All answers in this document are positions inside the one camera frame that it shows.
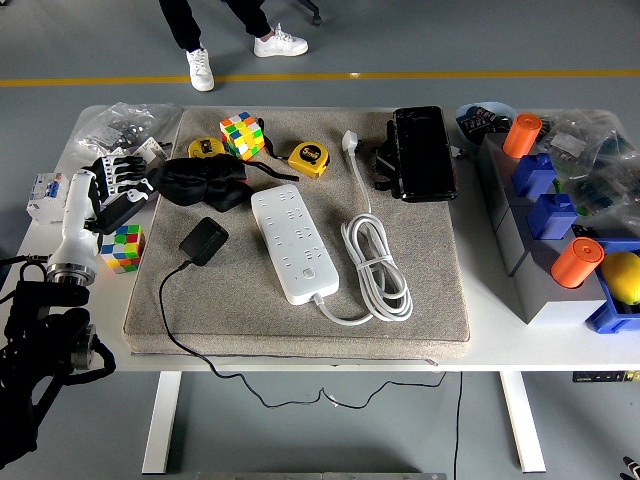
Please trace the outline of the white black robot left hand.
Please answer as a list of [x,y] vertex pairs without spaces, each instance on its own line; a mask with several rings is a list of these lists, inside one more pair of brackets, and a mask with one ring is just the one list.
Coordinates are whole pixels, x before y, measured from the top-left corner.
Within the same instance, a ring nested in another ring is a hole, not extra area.
[[50,256],[47,280],[88,286],[98,272],[101,236],[131,219],[154,188],[139,156],[107,155],[72,177],[65,204],[62,242]]

